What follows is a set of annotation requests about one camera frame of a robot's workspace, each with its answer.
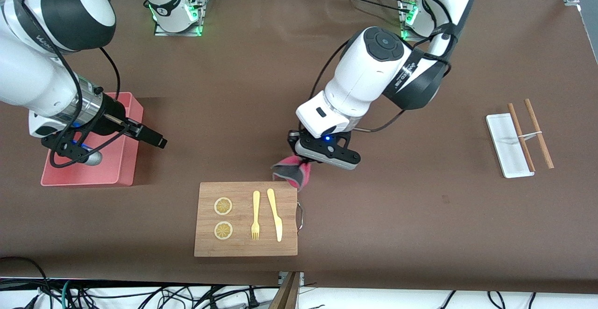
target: circular button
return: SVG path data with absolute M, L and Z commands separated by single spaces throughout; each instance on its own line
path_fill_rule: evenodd
M 397 43 L 395 42 L 395 38 L 389 35 L 386 32 L 380 32 L 376 35 L 376 42 L 378 45 L 382 46 L 384 49 L 391 50 L 395 48 Z

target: pink towel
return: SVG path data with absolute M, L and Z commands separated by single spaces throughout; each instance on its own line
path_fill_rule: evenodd
M 312 164 L 306 163 L 299 156 L 290 156 L 272 166 L 272 180 L 276 177 L 286 179 L 289 184 L 301 191 L 309 182 L 309 173 L 312 170 Z

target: pink bin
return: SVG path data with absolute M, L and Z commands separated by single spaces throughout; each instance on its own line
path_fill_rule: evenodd
M 107 93 L 107 95 L 114 97 L 114 93 Z M 127 117 L 141 122 L 143 107 L 133 98 L 131 93 L 121 93 L 118 96 L 118 102 L 124 105 Z M 114 134 L 108 136 L 90 134 L 84 143 L 95 148 L 112 136 Z M 51 166 L 50 151 L 48 151 L 43 174 L 41 175 L 41 185 L 69 187 L 131 186 L 135 175 L 138 146 L 138 141 L 122 135 L 100 151 L 102 153 L 102 162 L 100 164 L 88 166 L 76 163 L 62 169 Z M 55 158 L 57 164 L 69 162 L 68 158 L 58 157 L 58 155 Z

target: brown tabletop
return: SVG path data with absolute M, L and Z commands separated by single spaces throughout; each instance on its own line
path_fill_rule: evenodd
M 301 270 L 319 286 L 598 289 L 598 67 L 575 7 L 476 0 L 435 100 L 354 135 L 354 171 L 312 169 L 297 257 L 194 258 L 199 183 L 271 179 L 327 58 L 367 26 L 397 30 L 397 14 L 354 0 L 211 0 L 203 37 L 169 38 L 152 36 L 143 0 L 112 3 L 122 90 L 169 143 L 139 146 L 132 187 L 44 188 L 27 111 L 0 105 L 1 255 L 33 258 L 49 277 L 271 284 Z M 114 88 L 100 51 L 68 60 Z M 556 169 L 532 140 L 536 176 L 504 179 L 484 118 L 514 102 L 532 131 L 524 98 Z M 396 112 L 381 98 L 361 126 Z

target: wooden board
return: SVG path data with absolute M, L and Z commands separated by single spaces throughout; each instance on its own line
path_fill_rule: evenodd
M 266 190 L 273 188 L 276 209 L 282 219 L 282 241 L 276 241 L 276 229 Z M 260 239 L 251 239 L 253 192 L 260 191 Z M 227 215 L 218 215 L 214 203 L 229 198 L 233 208 Z M 197 204 L 195 252 L 197 257 L 212 256 L 292 256 L 297 255 L 297 189 L 286 181 L 250 181 L 201 183 Z M 214 235 L 220 222 L 229 222 L 233 234 L 226 240 Z

